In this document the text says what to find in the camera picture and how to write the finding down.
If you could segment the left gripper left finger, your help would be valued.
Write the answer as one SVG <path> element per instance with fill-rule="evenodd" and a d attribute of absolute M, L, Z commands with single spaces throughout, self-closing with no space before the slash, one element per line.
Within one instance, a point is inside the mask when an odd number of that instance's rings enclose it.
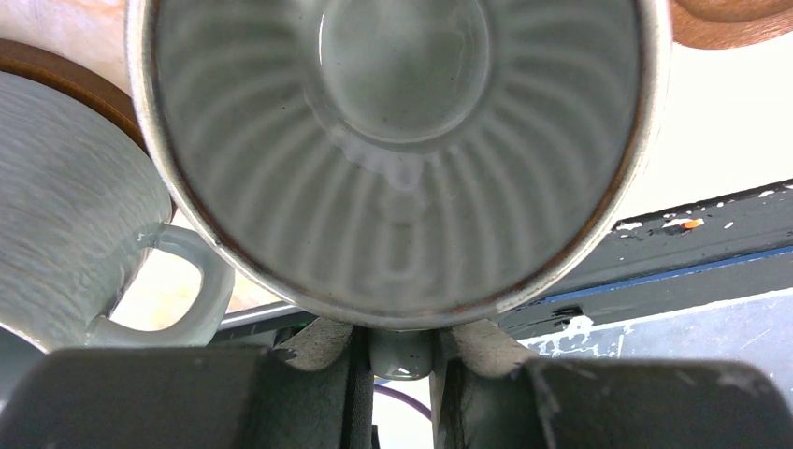
<path fill-rule="evenodd" d="M 363 328 L 313 321 L 275 348 L 47 355 L 1 414 L 5 448 L 369 448 Z"/>

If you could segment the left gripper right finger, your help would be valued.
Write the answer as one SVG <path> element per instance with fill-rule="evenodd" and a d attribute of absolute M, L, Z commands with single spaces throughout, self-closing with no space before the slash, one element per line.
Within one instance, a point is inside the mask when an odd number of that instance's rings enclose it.
<path fill-rule="evenodd" d="M 438 448 L 788 448 L 759 369 L 713 360 L 550 358 L 480 320 L 433 334 Z"/>

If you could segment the striped white grey cup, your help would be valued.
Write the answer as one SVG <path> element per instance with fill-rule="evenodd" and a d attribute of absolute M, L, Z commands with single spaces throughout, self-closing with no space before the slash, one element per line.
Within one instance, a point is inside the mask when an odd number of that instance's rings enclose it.
<path fill-rule="evenodd" d="M 131 1 L 151 158 L 239 273 L 377 331 L 536 299 L 617 222 L 668 86 L 666 1 Z"/>

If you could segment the grey blue mug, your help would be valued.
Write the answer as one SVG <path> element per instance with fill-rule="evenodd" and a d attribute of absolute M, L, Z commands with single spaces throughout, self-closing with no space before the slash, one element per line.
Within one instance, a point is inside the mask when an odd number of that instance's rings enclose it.
<path fill-rule="evenodd" d="M 153 162 L 116 125 L 39 82 L 1 76 L 1 327 L 42 353 L 64 348 L 203 346 L 229 303 L 234 270 L 171 223 Z M 197 268 L 175 324 L 140 331 L 110 319 L 148 253 Z"/>

